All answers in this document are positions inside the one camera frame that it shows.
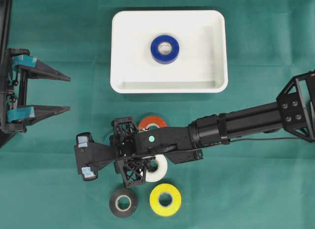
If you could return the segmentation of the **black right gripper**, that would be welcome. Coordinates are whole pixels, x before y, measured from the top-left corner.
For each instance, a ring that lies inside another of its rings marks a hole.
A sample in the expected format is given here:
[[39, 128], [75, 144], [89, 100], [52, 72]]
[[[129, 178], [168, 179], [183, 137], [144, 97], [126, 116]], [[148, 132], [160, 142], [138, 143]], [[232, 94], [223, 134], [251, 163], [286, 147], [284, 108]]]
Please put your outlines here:
[[174, 164], [203, 159], [202, 150], [190, 141], [188, 128], [163, 127], [140, 131], [132, 117], [115, 119], [111, 126], [110, 145], [118, 154], [114, 161], [115, 171], [121, 174], [127, 188], [147, 183], [146, 170], [155, 155], [164, 155]]

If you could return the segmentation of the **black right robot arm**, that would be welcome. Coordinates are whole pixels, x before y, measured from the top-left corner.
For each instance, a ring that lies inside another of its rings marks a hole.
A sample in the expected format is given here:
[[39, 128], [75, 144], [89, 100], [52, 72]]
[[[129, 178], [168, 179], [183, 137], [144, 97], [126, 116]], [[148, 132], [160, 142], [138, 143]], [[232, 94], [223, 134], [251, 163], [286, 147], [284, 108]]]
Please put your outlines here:
[[126, 187], [148, 182], [150, 161], [163, 155], [174, 164], [199, 160], [202, 149], [243, 141], [247, 135], [285, 130], [307, 142], [315, 140], [315, 106], [307, 106], [300, 82], [310, 99], [315, 98], [315, 74], [310, 71], [291, 78], [276, 101], [230, 113], [199, 118], [187, 127], [162, 127], [139, 131], [129, 121], [115, 120], [110, 143], [116, 148], [115, 172]]

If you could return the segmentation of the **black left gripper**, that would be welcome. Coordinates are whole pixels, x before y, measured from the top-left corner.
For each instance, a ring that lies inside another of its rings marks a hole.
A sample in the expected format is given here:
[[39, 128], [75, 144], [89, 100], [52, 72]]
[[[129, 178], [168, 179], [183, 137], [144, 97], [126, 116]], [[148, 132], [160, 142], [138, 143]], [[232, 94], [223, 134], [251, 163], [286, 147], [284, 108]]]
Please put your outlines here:
[[26, 105], [28, 78], [71, 81], [70, 77], [30, 56], [28, 49], [7, 49], [3, 59], [4, 134], [25, 132], [26, 125], [70, 110], [68, 106]]

